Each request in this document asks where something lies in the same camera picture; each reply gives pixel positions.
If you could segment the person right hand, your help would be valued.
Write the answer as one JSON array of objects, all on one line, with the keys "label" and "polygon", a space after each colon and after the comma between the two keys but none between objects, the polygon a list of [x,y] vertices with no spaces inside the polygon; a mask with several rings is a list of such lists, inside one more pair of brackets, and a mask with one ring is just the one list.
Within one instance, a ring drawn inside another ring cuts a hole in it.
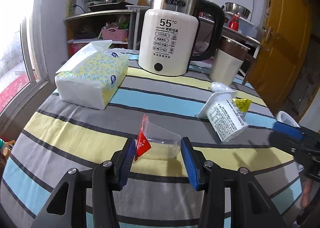
[{"label": "person right hand", "polygon": [[302,199],[300,202],[301,208],[306,208],[310,203],[310,193],[313,185],[312,179],[307,179],[303,184]]}]

